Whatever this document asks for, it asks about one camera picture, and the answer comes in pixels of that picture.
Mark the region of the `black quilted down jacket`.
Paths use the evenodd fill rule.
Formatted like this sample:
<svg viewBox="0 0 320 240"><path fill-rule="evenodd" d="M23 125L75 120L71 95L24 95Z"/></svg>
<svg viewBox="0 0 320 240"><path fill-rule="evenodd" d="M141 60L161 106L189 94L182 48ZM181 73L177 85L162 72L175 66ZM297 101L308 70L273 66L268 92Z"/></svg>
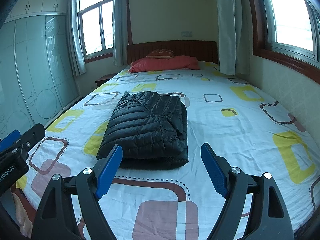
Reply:
<svg viewBox="0 0 320 240"><path fill-rule="evenodd" d="M188 163L187 109L178 96L125 92L101 141L97 159L114 145L123 149L121 168L172 170Z"/></svg>

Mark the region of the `left bedroom window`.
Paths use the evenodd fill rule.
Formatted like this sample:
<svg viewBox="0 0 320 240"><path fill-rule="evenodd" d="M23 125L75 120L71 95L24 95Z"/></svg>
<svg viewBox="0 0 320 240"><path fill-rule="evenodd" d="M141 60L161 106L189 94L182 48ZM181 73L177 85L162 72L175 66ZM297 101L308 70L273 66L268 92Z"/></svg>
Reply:
<svg viewBox="0 0 320 240"><path fill-rule="evenodd" d="M78 0L78 21L85 62L112 55L113 0Z"/></svg>

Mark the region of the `bedroom window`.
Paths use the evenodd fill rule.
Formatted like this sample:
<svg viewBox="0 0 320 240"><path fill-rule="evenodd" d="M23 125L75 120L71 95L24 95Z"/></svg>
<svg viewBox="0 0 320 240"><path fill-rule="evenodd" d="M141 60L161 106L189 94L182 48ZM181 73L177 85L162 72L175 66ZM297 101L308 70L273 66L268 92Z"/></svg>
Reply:
<svg viewBox="0 0 320 240"><path fill-rule="evenodd" d="M113 0L78 0L78 21L85 62L112 55Z"/></svg>
<svg viewBox="0 0 320 240"><path fill-rule="evenodd" d="M249 0L253 55L319 83L319 0Z"/></svg>

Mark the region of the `right bedroom window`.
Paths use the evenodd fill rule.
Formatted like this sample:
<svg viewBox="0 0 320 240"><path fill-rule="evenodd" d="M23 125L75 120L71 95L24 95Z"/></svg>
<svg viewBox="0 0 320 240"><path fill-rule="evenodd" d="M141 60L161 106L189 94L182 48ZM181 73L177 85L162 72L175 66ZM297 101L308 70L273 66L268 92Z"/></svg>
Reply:
<svg viewBox="0 0 320 240"><path fill-rule="evenodd" d="M249 0L253 55L319 83L319 0Z"/></svg>

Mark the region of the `glass sliding wardrobe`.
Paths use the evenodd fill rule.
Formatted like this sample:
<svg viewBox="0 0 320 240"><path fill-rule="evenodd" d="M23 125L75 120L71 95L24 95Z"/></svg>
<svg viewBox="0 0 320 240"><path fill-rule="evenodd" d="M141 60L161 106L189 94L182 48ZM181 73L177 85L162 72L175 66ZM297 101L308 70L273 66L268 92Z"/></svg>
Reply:
<svg viewBox="0 0 320 240"><path fill-rule="evenodd" d="M67 0L18 0L1 27L1 138L46 125L79 97Z"/></svg>

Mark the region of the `dark wooden nightstand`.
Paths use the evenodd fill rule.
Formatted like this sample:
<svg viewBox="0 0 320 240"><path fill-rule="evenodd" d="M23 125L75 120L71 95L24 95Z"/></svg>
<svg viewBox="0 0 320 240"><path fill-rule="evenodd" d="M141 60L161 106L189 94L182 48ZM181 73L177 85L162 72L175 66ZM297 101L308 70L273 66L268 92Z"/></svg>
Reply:
<svg viewBox="0 0 320 240"><path fill-rule="evenodd" d="M95 80L95 83L96 83L97 87L99 88L101 85L103 85L104 83L106 83L107 81L109 81L110 79L112 79L115 76L116 76L116 73L106 74L106 75L100 77L99 79Z"/></svg>

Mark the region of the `orange embroidered cushion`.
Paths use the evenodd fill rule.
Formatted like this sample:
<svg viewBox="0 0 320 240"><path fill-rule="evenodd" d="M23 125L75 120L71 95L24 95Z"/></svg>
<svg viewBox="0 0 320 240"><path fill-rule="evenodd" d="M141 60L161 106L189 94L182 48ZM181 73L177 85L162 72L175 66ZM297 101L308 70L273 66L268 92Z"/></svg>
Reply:
<svg viewBox="0 0 320 240"><path fill-rule="evenodd" d="M174 57L174 52L168 49L155 49L146 55L150 59L172 59Z"/></svg>

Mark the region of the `red pillow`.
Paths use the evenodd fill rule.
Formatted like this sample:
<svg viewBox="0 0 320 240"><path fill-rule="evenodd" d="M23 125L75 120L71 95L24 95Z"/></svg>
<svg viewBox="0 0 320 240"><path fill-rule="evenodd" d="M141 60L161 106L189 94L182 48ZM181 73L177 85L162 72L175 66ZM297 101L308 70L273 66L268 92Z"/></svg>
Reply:
<svg viewBox="0 0 320 240"><path fill-rule="evenodd" d="M144 57L133 63L129 68L130 73L160 71L160 70L175 70L188 68L199 70L198 60L196 57L190 56L175 56L171 59L153 59Z"/></svg>

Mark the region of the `dark wooden headboard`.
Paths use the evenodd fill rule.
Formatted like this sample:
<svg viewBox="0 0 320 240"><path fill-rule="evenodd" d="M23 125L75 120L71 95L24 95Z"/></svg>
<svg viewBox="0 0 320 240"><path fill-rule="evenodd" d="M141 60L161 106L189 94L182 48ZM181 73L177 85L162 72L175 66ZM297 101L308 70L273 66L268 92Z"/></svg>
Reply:
<svg viewBox="0 0 320 240"><path fill-rule="evenodd" d="M193 56L199 61L219 63L217 43L215 41L175 40L128 45L126 49L127 64L146 57L155 49L172 50L175 56Z"/></svg>

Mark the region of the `pale curtain by headboard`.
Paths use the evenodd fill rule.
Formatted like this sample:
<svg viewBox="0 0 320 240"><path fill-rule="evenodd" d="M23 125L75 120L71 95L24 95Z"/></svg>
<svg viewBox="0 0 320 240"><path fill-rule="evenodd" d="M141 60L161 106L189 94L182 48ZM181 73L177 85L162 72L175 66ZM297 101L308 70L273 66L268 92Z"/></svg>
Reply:
<svg viewBox="0 0 320 240"><path fill-rule="evenodd" d="M249 74L249 38L242 0L216 0L220 72Z"/></svg>

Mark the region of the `white wall socket plate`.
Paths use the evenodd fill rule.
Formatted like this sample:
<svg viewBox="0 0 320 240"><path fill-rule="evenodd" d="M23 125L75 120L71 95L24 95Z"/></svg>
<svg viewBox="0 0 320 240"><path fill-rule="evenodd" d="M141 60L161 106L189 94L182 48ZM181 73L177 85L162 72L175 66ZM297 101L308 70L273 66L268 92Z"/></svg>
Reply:
<svg viewBox="0 0 320 240"><path fill-rule="evenodd" d="M192 31L182 31L181 32L181 36L182 37L192 37L193 36L193 32Z"/></svg>

